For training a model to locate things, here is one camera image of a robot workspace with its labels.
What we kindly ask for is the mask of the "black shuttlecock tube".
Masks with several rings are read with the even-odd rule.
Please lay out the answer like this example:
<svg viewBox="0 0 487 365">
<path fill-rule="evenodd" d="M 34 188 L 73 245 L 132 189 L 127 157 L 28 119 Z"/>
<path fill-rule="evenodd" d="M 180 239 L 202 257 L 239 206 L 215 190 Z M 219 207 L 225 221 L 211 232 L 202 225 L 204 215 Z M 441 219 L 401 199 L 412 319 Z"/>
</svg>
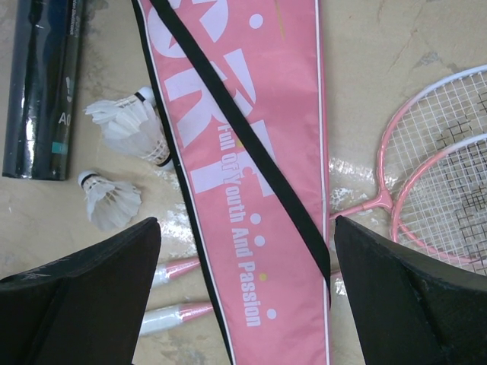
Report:
<svg viewBox="0 0 487 365">
<path fill-rule="evenodd" d="M 2 174 L 63 181 L 85 3 L 19 1 Z"/>
</svg>

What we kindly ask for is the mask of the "pink racket bag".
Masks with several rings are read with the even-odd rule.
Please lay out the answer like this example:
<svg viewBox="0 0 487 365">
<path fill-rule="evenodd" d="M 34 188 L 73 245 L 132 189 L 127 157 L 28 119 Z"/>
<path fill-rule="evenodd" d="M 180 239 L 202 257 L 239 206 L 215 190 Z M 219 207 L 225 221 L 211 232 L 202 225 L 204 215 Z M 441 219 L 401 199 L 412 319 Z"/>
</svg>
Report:
<svg viewBox="0 0 487 365">
<path fill-rule="evenodd" d="M 331 363 L 319 2 L 132 6 L 230 362 Z"/>
</svg>

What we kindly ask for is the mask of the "pink badminton racket upper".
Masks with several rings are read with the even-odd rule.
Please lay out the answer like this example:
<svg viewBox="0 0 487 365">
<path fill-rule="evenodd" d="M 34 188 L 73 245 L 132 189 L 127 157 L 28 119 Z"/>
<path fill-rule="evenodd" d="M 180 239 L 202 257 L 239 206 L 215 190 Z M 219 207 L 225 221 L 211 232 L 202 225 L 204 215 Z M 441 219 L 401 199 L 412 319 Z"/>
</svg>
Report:
<svg viewBox="0 0 487 365">
<path fill-rule="evenodd" d="M 428 158 L 480 134 L 486 136 L 484 65 L 427 86 L 397 110 L 377 152 L 377 195 L 386 189 L 395 198 L 410 174 Z"/>
</svg>

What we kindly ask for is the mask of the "white shuttlecock near bag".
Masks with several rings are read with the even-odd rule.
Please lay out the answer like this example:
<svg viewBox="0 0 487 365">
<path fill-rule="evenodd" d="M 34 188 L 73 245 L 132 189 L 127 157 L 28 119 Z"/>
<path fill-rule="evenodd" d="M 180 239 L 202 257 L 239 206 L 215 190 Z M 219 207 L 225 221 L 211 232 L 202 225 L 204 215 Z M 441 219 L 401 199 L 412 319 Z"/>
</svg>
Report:
<svg viewBox="0 0 487 365">
<path fill-rule="evenodd" d="M 125 143 L 144 137 L 143 129 L 156 121 L 154 93 L 142 87 L 133 95 L 119 100 L 99 100 L 87 106 L 84 113 L 101 129 L 103 141 L 115 150 L 124 150 Z"/>
</svg>

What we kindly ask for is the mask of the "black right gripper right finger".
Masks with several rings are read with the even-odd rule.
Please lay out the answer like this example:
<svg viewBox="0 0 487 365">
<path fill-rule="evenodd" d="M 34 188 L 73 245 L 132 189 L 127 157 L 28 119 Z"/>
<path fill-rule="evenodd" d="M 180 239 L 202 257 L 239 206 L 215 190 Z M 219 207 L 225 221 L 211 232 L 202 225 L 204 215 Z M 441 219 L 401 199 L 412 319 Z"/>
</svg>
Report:
<svg viewBox="0 0 487 365">
<path fill-rule="evenodd" d="M 367 364 L 484 364 L 486 278 L 348 217 L 335 244 Z"/>
</svg>

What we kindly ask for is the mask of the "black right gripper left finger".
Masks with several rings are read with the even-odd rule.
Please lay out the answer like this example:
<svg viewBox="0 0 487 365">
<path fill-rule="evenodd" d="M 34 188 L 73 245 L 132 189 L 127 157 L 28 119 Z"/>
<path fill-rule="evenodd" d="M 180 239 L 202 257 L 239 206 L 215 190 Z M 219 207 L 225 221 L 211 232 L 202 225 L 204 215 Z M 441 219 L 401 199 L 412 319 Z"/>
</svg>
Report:
<svg viewBox="0 0 487 365">
<path fill-rule="evenodd" d="M 161 248 L 154 217 L 1 280 L 3 364 L 131 364 Z"/>
</svg>

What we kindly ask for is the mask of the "white shuttlecock lone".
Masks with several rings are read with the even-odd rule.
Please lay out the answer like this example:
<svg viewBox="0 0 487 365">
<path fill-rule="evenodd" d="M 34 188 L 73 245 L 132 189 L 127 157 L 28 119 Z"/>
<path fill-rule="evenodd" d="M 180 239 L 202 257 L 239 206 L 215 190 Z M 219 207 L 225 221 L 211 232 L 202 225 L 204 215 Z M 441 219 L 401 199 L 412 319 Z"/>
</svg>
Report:
<svg viewBox="0 0 487 365">
<path fill-rule="evenodd" d="M 138 214 L 142 193 L 130 182 L 112 181 L 93 170 L 78 175 L 88 220 L 99 230 L 124 228 Z"/>
</svg>

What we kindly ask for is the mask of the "white shuttlecock upright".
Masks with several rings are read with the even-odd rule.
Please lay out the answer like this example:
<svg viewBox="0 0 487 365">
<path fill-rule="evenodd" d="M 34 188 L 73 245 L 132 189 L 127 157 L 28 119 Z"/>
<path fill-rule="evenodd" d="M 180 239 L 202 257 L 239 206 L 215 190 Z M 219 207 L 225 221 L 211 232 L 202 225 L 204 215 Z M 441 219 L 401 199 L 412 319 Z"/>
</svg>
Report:
<svg viewBox="0 0 487 365">
<path fill-rule="evenodd" d="M 132 118 L 120 113 L 103 128 L 103 138 L 113 150 L 162 167 L 170 159 L 170 150 L 158 114 L 152 109 Z"/>
</svg>

